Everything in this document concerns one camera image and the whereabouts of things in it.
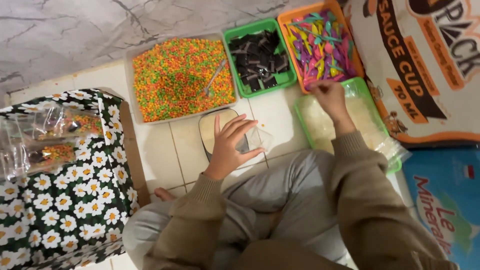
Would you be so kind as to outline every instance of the blue printed carton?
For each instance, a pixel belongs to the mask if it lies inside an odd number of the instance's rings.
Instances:
[[[422,224],[449,260],[480,269],[480,150],[413,150],[403,166]]]

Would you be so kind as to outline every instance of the marble wall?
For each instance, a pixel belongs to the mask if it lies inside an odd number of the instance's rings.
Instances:
[[[0,94],[158,38],[274,17],[314,0],[1,0]]]

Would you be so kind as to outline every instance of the green plastic tray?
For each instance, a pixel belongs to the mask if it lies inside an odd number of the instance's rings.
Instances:
[[[263,30],[269,30],[271,32],[277,31],[278,36],[280,37],[280,44],[278,45],[277,49],[275,50],[275,53],[282,53],[287,50],[287,45],[285,44],[285,40],[283,39],[281,32],[280,32],[280,27],[278,26],[278,23],[275,19],[273,18],[268,18],[264,19],[261,21],[256,21],[248,25],[243,25],[239,26],[236,28],[229,29],[224,32],[225,40],[227,41],[227,44],[229,41],[234,38],[234,37],[243,37],[246,34],[256,34],[259,33]],[[235,62],[235,56],[233,56],[230,53],[230,49],[228,47],[225,48],[227,50],[227,53],[233,58]],[[285,87],[288,87],[292,84],[294,84],[297,81],[297,74],[295,73],[295,68],[293,67],[292,60],[290,59],[290,56],[288,55],[288,62],[290,64],[290,70],[281,74],[273,74],[276,82],[278,83],[277,86],[268,88],[268,89],[263,89],[263,90],[258,90],[255,92],[252,92],[250,89],[250,86],[244,86],[243,83],[240,80],[240,77],[238,75],[237,67],[234,65],[232,69],[235,71],[233,76],[235,77],[235,81],[237,82],[237,86],[240,92],[240,95],[244,98],[251,98],[255,97],[261,94],[265,94],[268,92],[271,92],[273,90],[277,89],[282,89]]]
[[[372,113],[372,117],[375,121],[375,123],[378,126],[381,126],[385,132],[385,134],[388,134],[388,130],[384,125],[384,122],[382,121],[382,118],[380,117],[380,114],[378,113],[377,107],[375,106],[375,103],[373,102],[372,96],[370,95],[370,92],[368,90],[367,84],[365,81],[360,78],[360,77],[355,77],[352,79],[349,79],[347,81],[342,82],[342,85],[345,89],[345,95],[348,96],[352,93],[358,93],[362,96],[368,97],[365,100],[367,100],[367,106],[369,107],[369,111]],[[303,116],[300,112],[299,104],[306,98],[311,98],[310,95],[303,96],[301,98],[297,98],[295,100],[295,103],[293,104],[293,108],[297,112],[297,115],[300,120],[300,124],[303,127],[303,131],[307,135],[308,142],[310,143],[310,146],[315,149],[315,142],[312,139],[312,136],[310,135],[310,132],[308,131],[307,125],[305,124],[305,121],[303,120]],[[389,166],[388,168],[388,173],[394,173],[399,171],[402,168],[402,161],[398,160],[394,165]]]

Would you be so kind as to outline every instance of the daisy print fabric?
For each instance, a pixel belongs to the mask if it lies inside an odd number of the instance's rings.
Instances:
[[[123,147],[122,100],[67,91],[0,110],[22,118],[54,103],[102,118],[104,138],[78,138],[77,162],[0,184],[0,270],[77,269],[125,252],[123,227],[139,209]]]

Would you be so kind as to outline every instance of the gray pants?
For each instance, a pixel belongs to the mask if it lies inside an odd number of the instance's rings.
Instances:
[[[327,199],[324,180],[330,177],[333,156],[306,150],[287,164],[270,168],[223,192],[227,214],[220,228],[212,269],[229,265],[251,242],[269,234],[267,213],[282,210],[283,217],[270,239],[300,243],[329,260],[345,263],[347,250],[336,220],[336,209]],[[138,269],[143,256],[170,221],[173,201],[155,202],[141,208],[125,225],[123,243]]]

